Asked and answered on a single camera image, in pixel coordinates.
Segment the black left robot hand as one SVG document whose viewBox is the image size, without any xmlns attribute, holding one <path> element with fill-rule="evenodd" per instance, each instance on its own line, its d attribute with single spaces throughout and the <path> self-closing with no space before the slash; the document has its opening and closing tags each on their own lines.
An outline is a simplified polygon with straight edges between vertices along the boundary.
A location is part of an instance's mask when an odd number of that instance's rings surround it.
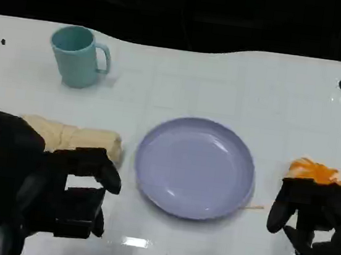
<svg viewBox="0 0 341 255">
<path fill-rule="evenodd" d="M 22 228 L 27 235 L 102 237 L 105 194 L 117 195 L 121 188 L 120 175 L 103 148 L 46 151 L 18 193 Z"/>
</svg>

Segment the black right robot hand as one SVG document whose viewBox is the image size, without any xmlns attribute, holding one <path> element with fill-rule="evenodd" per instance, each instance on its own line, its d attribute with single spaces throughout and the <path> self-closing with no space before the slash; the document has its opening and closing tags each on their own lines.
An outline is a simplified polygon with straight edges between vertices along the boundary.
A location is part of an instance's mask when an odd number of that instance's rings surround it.
<svg viewBox="0 0 341 255">
<path fill-rule="evenodd" d="M 284 178 L 266 225 L 284 231 L 296 255 L 341 255 L 341 185 Z"/>
</svg>

